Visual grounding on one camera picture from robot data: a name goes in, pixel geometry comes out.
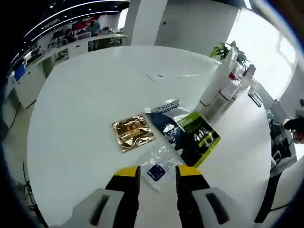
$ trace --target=black and green package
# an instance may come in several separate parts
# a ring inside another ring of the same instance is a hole
[[[182,107],[179,99],[145,109],[145,113],[188,166],[197,168],[220,141],[200,114]]]

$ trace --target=gold packet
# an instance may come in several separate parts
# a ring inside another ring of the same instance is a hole
[[[142,115],[120,120],[112,125],[122,152],[127,152],[155,139],[151,128]]]

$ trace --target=face mask package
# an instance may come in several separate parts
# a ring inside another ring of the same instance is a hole
[[[160,191],[163,184],[175,180],[175,166],[184,162],[168,146],[160,144],[152,147],[136,164],[141,167],[141,177]]]
[[[220,140],[200,114],[181,106],[178,98],[145,108],[145,113],[188,166],[197,168]]]

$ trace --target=white pillar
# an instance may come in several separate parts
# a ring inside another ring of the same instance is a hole
[[[126,45],[154,45],[168,0],[132,0],[124,34]]]

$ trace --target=green plant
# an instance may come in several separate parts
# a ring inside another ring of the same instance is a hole
[[[238,51],[237,56],[237,62],[239,62],[245,69],[247,69],[246,62],[248,62],[247,57],[245,53],[237,47],[237,44],[235,41],[233,41],[231,44],[219,42],[219,46],[216,46],[213,48],[213,51],[210,54],[210,57],[220,56],[220,60],[223,60],[228,55],[228,52],[232,49],[232,47],[235,47]]]

